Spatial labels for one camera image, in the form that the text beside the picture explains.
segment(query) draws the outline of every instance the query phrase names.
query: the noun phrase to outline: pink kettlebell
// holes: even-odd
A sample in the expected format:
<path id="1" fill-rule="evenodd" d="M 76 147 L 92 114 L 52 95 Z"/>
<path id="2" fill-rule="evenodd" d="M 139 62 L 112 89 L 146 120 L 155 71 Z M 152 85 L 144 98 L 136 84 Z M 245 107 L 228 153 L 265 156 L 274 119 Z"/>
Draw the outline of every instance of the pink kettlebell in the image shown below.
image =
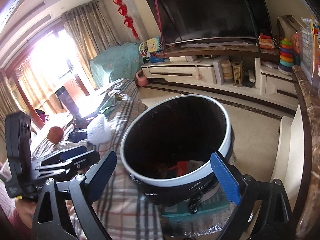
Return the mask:
<path id="1" fill-rule="evenodd" d="M 138 80 L 138 86 L 139 87 L 144 87 L 146 85 L 149 84 L 148 82 L 148 79 L 146 78 L 146 76 L 143 74 L 143 71 L 142 69 L 139 70 L 137 73 L 136 73 L 136 78 Z"/>

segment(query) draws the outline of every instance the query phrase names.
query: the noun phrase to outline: television screen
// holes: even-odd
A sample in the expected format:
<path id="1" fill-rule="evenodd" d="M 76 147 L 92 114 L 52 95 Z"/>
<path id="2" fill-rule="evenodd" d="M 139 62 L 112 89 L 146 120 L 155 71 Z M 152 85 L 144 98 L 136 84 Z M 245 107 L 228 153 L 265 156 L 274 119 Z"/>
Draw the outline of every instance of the television screen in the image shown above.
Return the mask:
<path id="1" fill-rule="evenodd" d="M 255 38 L 245 0 L 157 0 L 166 44 L 210 38 Z M 155 0 L 147 0 L 157 20 Z M 264 0 L 248 0 L 258 33 L 271 35 Z"/>

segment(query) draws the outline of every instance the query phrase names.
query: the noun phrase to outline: ceiling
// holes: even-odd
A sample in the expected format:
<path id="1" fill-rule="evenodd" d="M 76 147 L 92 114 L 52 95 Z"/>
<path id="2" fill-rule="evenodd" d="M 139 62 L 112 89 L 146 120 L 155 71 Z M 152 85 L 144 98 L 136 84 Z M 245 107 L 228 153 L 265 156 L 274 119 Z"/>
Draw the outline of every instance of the ceiling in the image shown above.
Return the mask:
<path id="1" fill-rule="evenodd" d="M 27 39 L 60 18 L 61 14 L 91 0 L 24 0 L 0 34 L 0 68 L 6 67 Z"/>

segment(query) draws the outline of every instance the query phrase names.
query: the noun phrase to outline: plaid tablecloth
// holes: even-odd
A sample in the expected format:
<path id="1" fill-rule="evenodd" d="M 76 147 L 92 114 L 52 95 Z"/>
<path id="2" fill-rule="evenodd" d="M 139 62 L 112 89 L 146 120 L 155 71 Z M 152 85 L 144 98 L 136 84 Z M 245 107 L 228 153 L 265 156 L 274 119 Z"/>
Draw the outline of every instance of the plaid tablecloth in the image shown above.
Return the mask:
<path id="1" fill-rule="evenodd" d="M 97 150 L 101 157 L 109 149 L 115 151 L 117 165 L 100 200 L 92 206 L 113 240 L 162 240 L 157 208 L 138 192 L 120 158 L 120 144 L 126 129 L 147 109 L 147 106 L 142 103 L 138 88 L 131 80 L 119 79 L 111 83 L 106 91 L 112 90 L 123 100 L 108 119 L 111 126 L 111 140 L 96 146 L 88 145 L 88 150 L 92 148 Z M 73 130 L 72 117 L 66 116 L 59 126 L 63 127 L 66 140 Z M 47 138 L 37 139 L 40 141 L 31 146 L 33 156 L 46 155 L 54 150 L 53 144 Z M 68 203 L 67 206 L 77 235 L 85 238 L 72 205 Z"/>

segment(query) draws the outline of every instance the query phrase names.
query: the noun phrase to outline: floor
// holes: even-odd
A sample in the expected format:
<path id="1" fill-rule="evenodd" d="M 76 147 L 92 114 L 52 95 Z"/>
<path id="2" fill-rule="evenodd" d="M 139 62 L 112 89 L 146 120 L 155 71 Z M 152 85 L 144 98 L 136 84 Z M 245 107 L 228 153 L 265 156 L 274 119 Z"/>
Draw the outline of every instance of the floor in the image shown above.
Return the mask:
<path id="1" fill-rule="evenodd" d="M 235 133 L 234 152 L 242 174 L 269 181 L 276 160 L 281 117 L 289 114 L 256 103 L 201 90 L 151 84 L 140 88 L 148 107 L 181 94 L 194 93 L 218 99 L 229 113 Z"/>

